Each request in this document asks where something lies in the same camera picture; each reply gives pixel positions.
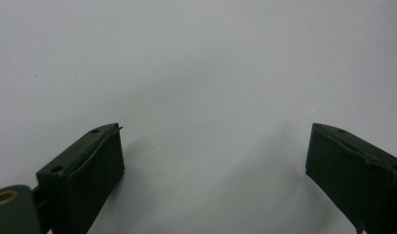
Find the white surface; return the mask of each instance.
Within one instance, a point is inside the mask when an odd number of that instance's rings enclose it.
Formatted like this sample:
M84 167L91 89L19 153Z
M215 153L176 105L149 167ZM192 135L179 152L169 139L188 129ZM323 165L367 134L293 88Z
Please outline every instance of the white surface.
M354 233L313 122L397 156L397 0L0 1L0 187L119 122L90 233Z

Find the brass screw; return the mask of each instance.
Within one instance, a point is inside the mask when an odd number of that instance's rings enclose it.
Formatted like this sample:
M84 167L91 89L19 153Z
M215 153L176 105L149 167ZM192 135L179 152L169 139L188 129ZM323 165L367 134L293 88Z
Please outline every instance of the brass screw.
M0 192L0 206L15 200L19 196L16 190L6 190Z

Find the screw hole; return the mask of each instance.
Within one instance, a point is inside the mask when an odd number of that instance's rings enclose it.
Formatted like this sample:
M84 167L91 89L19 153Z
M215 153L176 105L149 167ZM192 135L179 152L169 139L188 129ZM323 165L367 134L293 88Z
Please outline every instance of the screw hole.
M59 173L61 170L63 170L62 166L57 166L52 168L52 173Z

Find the white background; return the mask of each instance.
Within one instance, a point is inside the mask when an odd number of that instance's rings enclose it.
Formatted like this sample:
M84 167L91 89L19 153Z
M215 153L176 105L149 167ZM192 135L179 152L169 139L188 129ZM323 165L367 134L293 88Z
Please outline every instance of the white background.
M397 0L0 0L0 187L118 122L90 233L354 233L311 124L397 156Z

